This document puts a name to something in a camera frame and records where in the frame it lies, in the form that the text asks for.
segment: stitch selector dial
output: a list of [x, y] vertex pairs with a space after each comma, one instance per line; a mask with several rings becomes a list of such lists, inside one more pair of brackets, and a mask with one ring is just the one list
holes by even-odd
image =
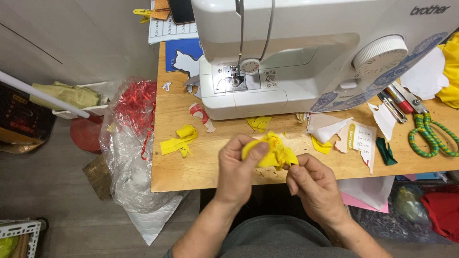
[[384, 73], [397, 66], [408, 54], [401, 36], [377, 39], [362, 48], [352, 60], [355, 70], [363, 76]]
[[241, 61], [239, 67], [244, 73], [254, 73], [260, 67], [260, 60], [257, 58], [247, 58]]

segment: yellow clothespin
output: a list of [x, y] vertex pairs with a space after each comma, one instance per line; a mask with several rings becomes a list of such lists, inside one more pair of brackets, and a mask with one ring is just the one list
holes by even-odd
[[151, 15], [151, 10], [148, 9], [135, 9], [134, 14], [135, 15], [142, 15], [143, 18], [140, 20], [140, 23], [144, 24], [146, 22], [150, 21], [150, 15]]

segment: white pole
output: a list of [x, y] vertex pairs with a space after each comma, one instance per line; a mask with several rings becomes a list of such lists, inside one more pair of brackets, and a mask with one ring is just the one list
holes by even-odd
[[45, 92], [43, 91], [40, 91], [40, 90], [37, 90], [36, 88], [0, 71], [0, 81], [10, 85], [10, 86], [13, 86], [15, 87], [16, 89], [19, 89], [19, 90], [22, 90], [22, 91], [25, 91], [27, 93], [29, 93], [30, 95], [34, 95], [44, 101], [47, 101], [51, 104], [54, 104], [56, 106], [59, 106], [61, 107], [62, 109], [65, 109], [67, 111], [70, 111], [72, 113], [75, 113], [83, 118], [88, 118], [89, 117], [89, 113], [81, 110], [81, 109], [77, 109], [76, 107], [74, 106], [71, 106], [55, 97], [52, 97], [48, 94], [46, 94]]

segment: green handled scissors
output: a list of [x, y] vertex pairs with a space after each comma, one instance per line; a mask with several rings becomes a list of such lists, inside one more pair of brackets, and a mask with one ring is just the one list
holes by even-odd
[[[407, 92], [397, 82], [392, 83], [392, 85], [401, 93], [401, 95], [403, 95], [403, 97], [408, 101], [408, 103], [411, 104], [411, 106], [413, 106], [414, 112], [417, 113], [413, 114], [416, 128], [411, 130], [408, 134], [408, 141], [411, 145], [411, 148], [423, 157], [435, 157], [440, 151], [440, 149], [447, 155], [459, 157], [459, 138], [441, 123], [433, 121], [431, 119], [429, 110], [413, 94]], [[454, 152], [450, 150], [448, 147], [446, 147], [446, 145], [443, 144], [440, 138], [438, 138], [437, 134], [432, 130], [431, 124], [438, 126], [441, 130], [447, 133], [454, 140], [454, 142], [456, 142], [456, 145], [458, 146], [458, 151]], [[416, 143], [414, 142], [414, 134], [416, 134], [417, 132], [421, 133], [421, 135], [429, 142], [431, 152], [422, 151], [416, 145]]]

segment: mobile phone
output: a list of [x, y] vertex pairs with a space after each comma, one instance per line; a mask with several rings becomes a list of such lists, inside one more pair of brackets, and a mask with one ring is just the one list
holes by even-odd
[[174, 23], [182, 24], [195, 21], [191, 0], [169, 0], [169, 7]]

